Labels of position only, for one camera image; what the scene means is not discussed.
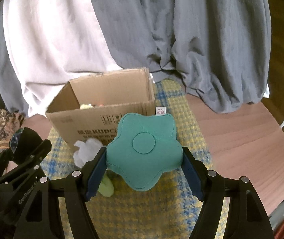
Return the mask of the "white plush toy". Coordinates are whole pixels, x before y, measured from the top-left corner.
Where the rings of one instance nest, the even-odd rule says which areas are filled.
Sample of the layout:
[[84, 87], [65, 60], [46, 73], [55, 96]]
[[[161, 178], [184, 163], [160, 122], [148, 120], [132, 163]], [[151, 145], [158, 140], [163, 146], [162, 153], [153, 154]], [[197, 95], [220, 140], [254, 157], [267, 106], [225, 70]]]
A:
[[82, 168], [96, 157], [103, 144], [96, 138], [88, 138], [86, 142], [78, 140], [74, 146], [77, 147], [73, 154], [74, 163], [77, 167]]

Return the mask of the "green plush toy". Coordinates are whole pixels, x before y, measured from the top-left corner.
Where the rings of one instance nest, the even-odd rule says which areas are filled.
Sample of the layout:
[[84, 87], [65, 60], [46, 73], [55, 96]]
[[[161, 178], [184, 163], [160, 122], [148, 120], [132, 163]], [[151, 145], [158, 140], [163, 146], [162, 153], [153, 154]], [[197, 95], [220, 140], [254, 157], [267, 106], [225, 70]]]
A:
[[102, 177], [98, 192], [104, 197], [111, 197], [114, 193], [113, 183], [106, 173]]

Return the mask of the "grey bed duvet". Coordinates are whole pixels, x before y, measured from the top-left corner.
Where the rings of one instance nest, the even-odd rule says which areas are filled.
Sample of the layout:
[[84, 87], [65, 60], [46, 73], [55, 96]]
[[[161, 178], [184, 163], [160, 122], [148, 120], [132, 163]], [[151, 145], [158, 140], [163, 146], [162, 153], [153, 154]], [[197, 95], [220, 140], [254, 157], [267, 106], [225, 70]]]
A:
[[[267, 0], [91, 0], [119, 69], [176, 78], [216, 113], [259, 102], [267, 88]], [[0, 109], [28, 115], [9, 59], [0, 0]]]

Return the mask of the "yellow duck plush toy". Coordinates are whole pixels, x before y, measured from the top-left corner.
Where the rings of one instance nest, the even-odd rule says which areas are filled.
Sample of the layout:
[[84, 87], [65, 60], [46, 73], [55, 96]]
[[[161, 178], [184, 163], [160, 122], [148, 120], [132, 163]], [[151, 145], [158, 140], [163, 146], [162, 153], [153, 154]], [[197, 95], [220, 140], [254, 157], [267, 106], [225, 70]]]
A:
[[82, 105], [80, 105], [80, 109], [81, 109], [81, 110], [84, 110], [84, 109], [92, 109], [92, 108], [97, 108], [97, 107], [103, 107], [103, 104], [100, 104], [100, 105], [82, 104]]

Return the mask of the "pale pink bed sheet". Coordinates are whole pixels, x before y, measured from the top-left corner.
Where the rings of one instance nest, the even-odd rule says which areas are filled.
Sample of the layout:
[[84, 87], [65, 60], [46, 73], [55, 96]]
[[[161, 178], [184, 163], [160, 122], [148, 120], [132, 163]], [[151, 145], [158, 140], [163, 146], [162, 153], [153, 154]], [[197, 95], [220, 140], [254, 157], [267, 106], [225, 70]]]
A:
[[4, 0], [3, 28], [29, 116], [69, 80], [119, 69], [91, 0]]

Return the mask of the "brown cardboard box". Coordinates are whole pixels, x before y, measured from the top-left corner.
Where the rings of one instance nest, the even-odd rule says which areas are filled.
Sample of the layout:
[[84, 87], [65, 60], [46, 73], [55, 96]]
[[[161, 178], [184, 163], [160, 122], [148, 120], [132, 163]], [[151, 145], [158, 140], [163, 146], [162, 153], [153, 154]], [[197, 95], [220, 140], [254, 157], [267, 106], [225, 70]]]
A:
[[[126, 69], [72, 79], [46, 110], [46, 117], [72, 152], [75, 142], [96, 138], [103, 145], [117, 135], [126, 113], [152, 116], [155, 85], [147, 68]], [[80, 109], [82, 104], [103, 107]]]

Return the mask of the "teal star plush cushion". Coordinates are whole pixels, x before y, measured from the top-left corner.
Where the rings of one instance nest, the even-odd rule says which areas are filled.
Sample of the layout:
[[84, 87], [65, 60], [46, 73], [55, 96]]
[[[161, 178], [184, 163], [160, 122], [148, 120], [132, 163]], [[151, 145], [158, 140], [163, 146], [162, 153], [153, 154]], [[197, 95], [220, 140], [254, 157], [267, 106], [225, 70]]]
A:
[[163, 173], [179, 168], [182, 161], [182, 145], [170, 114], [125, 114], [117, 136], [107, 146], [107, 168], [138, 192], [153, 188]]

